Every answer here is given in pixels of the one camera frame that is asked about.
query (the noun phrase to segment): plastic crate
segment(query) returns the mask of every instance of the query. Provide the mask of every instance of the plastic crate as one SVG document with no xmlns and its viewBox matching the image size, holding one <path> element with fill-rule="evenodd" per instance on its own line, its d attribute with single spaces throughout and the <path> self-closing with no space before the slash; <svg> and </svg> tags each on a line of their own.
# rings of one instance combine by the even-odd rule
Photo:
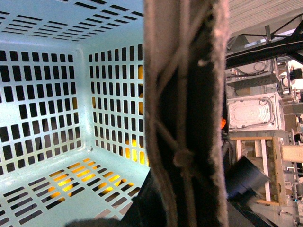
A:
<svg viewBox="0 0 303 227">
<path fill-rule="evenodd" d="M 0 5 L 0 227 L 121 219 L 149 171 L 142 2 Z"/>
</svg>

